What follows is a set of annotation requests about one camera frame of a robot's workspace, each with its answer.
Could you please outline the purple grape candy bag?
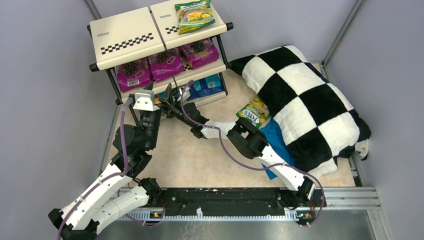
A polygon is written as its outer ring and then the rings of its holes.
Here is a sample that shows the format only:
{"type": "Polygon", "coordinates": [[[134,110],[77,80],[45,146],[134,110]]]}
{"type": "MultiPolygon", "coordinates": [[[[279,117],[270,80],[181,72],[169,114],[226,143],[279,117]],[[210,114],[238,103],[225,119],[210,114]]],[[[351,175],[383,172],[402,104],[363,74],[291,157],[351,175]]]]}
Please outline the purple grape candy bag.
{"type": "Polygon", "coordinates": [[[219,59],[220,53],[210,38],[205,38],[178,47],[192,70],[219,59]]]}
{"type": "Polygon", "coordinates": [[[172,48],[148,57],[153,79],[161,82],[182,73],[183,59],[178,48],[172,48]]]}
{"type": "Polygon", "coordinates": [[[153,81],[147,57],[118,65],[116,70],[119,89],[124,93],[138,87],[145,87],[153,81]]]}

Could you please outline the blue Skittles candy bag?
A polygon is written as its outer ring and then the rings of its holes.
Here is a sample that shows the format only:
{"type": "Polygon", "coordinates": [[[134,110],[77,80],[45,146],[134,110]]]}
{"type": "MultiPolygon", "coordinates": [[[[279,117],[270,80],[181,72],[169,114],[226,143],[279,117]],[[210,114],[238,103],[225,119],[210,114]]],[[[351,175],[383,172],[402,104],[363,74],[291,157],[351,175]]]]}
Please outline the blue Skittles candy bag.
{"type": "Polygon", "coordinates": [[[162,102],[165,102],[167,98],[165,97],[165,94],[163,92],[160,92],[155,95],[155,104],[159,105],[162,102]]]}

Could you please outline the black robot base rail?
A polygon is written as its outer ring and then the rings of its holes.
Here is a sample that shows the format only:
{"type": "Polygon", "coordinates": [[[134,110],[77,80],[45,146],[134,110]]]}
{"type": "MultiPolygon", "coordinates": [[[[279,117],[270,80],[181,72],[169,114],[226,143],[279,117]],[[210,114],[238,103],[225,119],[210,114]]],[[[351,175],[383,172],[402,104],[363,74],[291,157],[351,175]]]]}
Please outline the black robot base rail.
{"type": "Polygon", "coordinates": [[[205,217],[282,216],[289,210],[319,210],[327,202],[322,191],[313,191],[311,200],[300,198],[285,187],[234,188],[163,188],[146,209],[164,210],[166,217],[194,216],[197,210],[205,217]]]}

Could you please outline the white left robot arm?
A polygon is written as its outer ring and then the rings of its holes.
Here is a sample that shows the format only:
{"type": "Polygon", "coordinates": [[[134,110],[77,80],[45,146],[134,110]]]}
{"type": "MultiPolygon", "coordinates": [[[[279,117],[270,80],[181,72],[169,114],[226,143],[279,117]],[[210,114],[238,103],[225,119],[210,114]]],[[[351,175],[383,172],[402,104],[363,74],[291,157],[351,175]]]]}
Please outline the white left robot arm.
{"type": "Polygon", "coordinates": [[[62,209],[55,208],[48,218],[57,228],[58,240],[94,240],[112,222],[143,206],[154,206],[160,201],[161,188],[154,178],[143,178],[129,192],[112,199],[122,186],[137,179],[152,159],[148,151],[157,145],[161,110],[155,104],[153,82],[128,97],[125,107],[133,104],[140,111],[138,125],[124,123],[121,112],[120,127],[113,145],[118,154],[103,173],[73,202],[62,209]]]}

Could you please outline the green Fox's candy bag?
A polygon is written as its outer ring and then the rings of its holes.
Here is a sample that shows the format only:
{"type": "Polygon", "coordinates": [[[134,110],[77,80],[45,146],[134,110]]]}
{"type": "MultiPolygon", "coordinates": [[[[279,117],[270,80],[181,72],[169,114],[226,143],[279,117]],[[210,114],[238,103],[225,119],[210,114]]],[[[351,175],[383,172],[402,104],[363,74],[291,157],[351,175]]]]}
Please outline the green Fox's candy bag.
{"type": "Polygon", "coordinates": [[[236,116],[247,119],[259,129],[271,115],[269,108],[258,96],[256,96],[247,105],[241,108],[236,113],[236,116]]]}

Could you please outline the green yellow candy bag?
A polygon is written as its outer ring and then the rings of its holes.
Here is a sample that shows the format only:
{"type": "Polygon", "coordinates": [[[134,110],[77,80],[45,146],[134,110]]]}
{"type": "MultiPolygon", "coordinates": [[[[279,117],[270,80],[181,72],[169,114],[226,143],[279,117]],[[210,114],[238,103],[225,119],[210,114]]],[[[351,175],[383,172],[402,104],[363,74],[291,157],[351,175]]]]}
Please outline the green yellow candy bag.
{"type": "Polygon", "coordinates": [[[187,34],[216,22],[210,0],[197,0],[174,4],[178,20],[178,33],[187,34]]]}

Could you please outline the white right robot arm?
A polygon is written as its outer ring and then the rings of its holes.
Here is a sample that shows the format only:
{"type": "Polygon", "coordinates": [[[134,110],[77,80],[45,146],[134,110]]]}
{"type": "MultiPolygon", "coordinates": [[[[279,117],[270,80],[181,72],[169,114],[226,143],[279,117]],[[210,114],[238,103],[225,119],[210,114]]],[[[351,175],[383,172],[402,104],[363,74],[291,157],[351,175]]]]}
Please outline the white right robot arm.
{"type": "Polygon", "coordinates": [[[184,103],[189,93],[189,84],[180,89],[180,96],[172,94],[169,84],[159,95],[161,110],[167,118],[177,118],[190,126],[191,133],[199,139],[229,140],[238,152],[247,159],[257,160],[263,165],[261,171],[270,170],[280,178],[297,198],[309,201],[316,188],[311,176],[288,164],[272,148],[266,136],[245,118],[235,122],[219,122],[203,117],[194,103],[184,103]]]}

